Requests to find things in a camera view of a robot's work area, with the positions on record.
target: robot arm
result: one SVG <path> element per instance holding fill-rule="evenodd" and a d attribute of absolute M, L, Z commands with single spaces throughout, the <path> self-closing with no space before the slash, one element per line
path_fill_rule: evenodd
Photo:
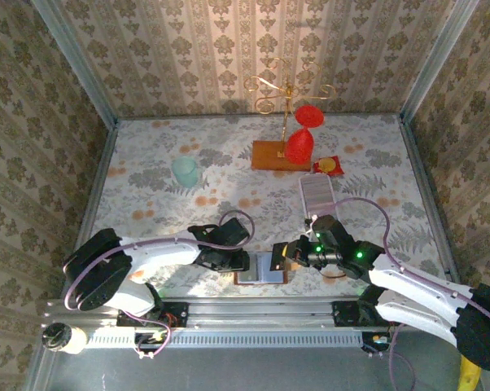
<path fill-rule="evenodd" d="M 490 371 L 490 319 L 463 300 L 469 298 L 490 312 L 488 285 L 473 289 L 394 262 L 383 248 L 355 241 L 330 215 L 319 217 L 312 231 L 316 241 L 302 235 L 287 245 L 289 259 L 318 270 L 334 264 L 346 276 L 364 280 L 370 284 L 365 291 L 369 294 L 361 295 L 360 306 L 371 307 L 365 314 L 434 334 Z"/>
<path fill-rule="evenodd" d="M 75 285 L 70 288 L 73 307 L 87 311 L 106 305 L 143 315 L 160 306 L 155 289 L 145 284 L 160 267 L 196 264 L 218 272 L 245 271 L 249 256 L 239 244 L 250 237 L 236 217 L 221 226 L 191 226 L 148 240 L 101 230 L 65 262 L 67 281 Z M 106 253 L 111 254 L 103 259 Z"/>

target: white cylinder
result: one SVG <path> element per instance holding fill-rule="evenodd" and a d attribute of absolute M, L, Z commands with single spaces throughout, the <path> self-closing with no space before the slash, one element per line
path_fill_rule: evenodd
<path fill-rule="evenodd" d="M 78 327 L 52 323 L 42 332 L 42 344 L 53 352 L 79 354 L 87 345 L 88 336 Z"/>

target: metal frame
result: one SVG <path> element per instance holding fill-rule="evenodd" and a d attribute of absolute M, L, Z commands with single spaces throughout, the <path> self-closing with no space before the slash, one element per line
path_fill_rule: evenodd
<path fill-rule="evenodd" d="M 100 196 L 106 182 L 107 170 L 109 163 L 112 159 L 113 152 L 115 151 L 116 136 L 118 135 L 118 128 L 116 126 L 112 128 L 106 139 L 106 144 L 98 163 L 97 173 L 91 187 L 90 198 L 86 205 L 84 217 L 82 218 L 81 228 L 77 236 L 75 243 L 75 249 L 85 243 L 91 235 L 93 229 L 94 218 L 97 214 L 98 204 L 100 203 Z M 67 286 L 64 286 L 63 293 L 66 292 Z M 28 375 L 24 383 L 24 391 L 32 390 L 45 390 L 50 379 L 51 368 L 55 360 L 55 353 L 50 352 L 42 347 L 42 343 L 39 340 L 35 346 L 35 353 L 33 354 L 30 366 L 28 369 Z"/>
<path fill-rule="evenodd" d="M 400 121 L 399 126 L 400 132 L 402 133 L 402 138 L 405 142 L 406 149 L 408 150 L 411 167 L 413 169 L 413 172 L 415 173 L 418 190 L 421 193 L 427 219 L 430 222 L 431 231 L 433 237 L 435 238 L 437 249 L 439 250 L 440 262 L 444 266 L 444 274 L 446 275 L 446 278 L 450 279 L 451 281 L 455 283 L 460 283 L 460 276 L 457 272 L 457 266 L 455 265 L 455 261 L 453 260 L 451 248 L 449 247 L 448 237 L 446 236 L 442 221 L 440 220 L 439 210 L 435 205 L 433 191 L 431 190 L 431 183 L 428 179 L 426 170 L 424 169 L 424 164 L 422 163 L 421 157 L 418 153 L 417 144 L 415 143 L 415 137 L 413 136 L 413 133 L 406 122 Z"/>
<path fill-rule="evenodd" d="M 137 333 L 159 328 L 104 327 L 88 333 L 84 349 L 134 349 Z M 174 332 L 167 349 L 360 348 L 362 332 Z"/>
<path fill-rule="evenodd" d="M 355 113 L 355 112 L 330 112 L 330 113 L 325 113 L 325 114 L 331 114 L 334 116 L 355 116 L 358 114 L 362 113 Z M 380 112 L 380 113 L 368 113 L 370 115 L 384 115 L 384 116 L 392 116 L 392 115 L 398 115 L 398 113 L 394 112 Z M 226 118 L 226 117 L 233 117 L 233 116 L 239 116 L 240 118 L 251 118 L 251 117 L 256 117 L 256 118 L 265 118 L 265 114 L 260 114 L 258 112 L 245 112 L 245 113 L 238 113 L 238 114 L 203 114 L 203 115 L 195 115 L 195 114 L 189 114 L 185 116 L 136 116 L 136 117 L 125 117 L 121 116 L 118 118 L 119 122 L 122 121 L 166 121 L 166 120 L 198 120 L 200 118 L 206 119 L 206 120 L 211 120 L 211 119 L 216 119 L 216 118 Z M 272 114 L 269 114 L 270 117 L 273 116 L 279 116 L 280 118 L 283 117 L 282 112 L 273 112 Z"/>
<path fill-rule="evenodd" d="M 400 112 L 405 123 L 411 122 L 478 4 L 479 0 L 457 0 L 455 2 Z"/>
<path fill-rule="evenodd" d="M 61 1 L 33 0 L 32 2 L 39 14 L 41 14 L 44 23 L 48 26 L 57 45 L 59 45 L 59 49 L 71 65 L 73 72 L 77 75 L 85 92 L 90 97 L 104 124 L 109 130 L 115 129 L 116 115 L 110 106 L 103 83 L 95 76 L 95 72 L 88 65 L 81 48 L 77 44 L 73 31 L 60 13 L 59 4 Z"/>
<path fill-rule="evenodd" d="M 188 302 L 189 332 L 341 332 L 332 316 L 333 301 L 357 297 L 168 297 Z M 110 307 L 70 314 L 61 300 L 48 301 L 45 323 L 70 323 L 85 330 L 114 327 L 118 311 Z M 349 331 L 382 331 L 385 327 L 347 327 Z"/>

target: wooden base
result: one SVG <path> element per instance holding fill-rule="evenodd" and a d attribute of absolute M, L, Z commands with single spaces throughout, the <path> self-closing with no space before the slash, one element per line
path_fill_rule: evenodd
<path fill-rule="evenodd" d="M 294 165 L 285 157 L 278 157 L 282 150 L 281 141 L 259 141 L 252 143 L 252 169 L 270 169 L 274 171 L 310 171 L 312 161 L 303 165 Z"/>

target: yellow object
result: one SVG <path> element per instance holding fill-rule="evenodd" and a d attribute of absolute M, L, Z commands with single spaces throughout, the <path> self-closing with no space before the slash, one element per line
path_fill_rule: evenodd
<path fill-rule="evenodd" d="M 482 368 L 475 365 L 464 356 L 461 357 L 460 378 L 458 379 L 457 391 L 474 391 L 479 383 Z"/>
<path fill-rule="evenodd" d="M 165 338 L 166 334 L 167 334 L 167 330 L 163 330 L 161 332 L 153 332 L 152 339 L 160 342 L 161 340 L 163 340 Z"/>
<path fill-rule="evenodd" d="M 323 173 L 329 173 L 330 171 L 334 171 L 336 166 L 337 164 L 335 163 L 335 160 L 331 159 L 330 157 L 324 157 L 319 160 L 319 169 Z"/>

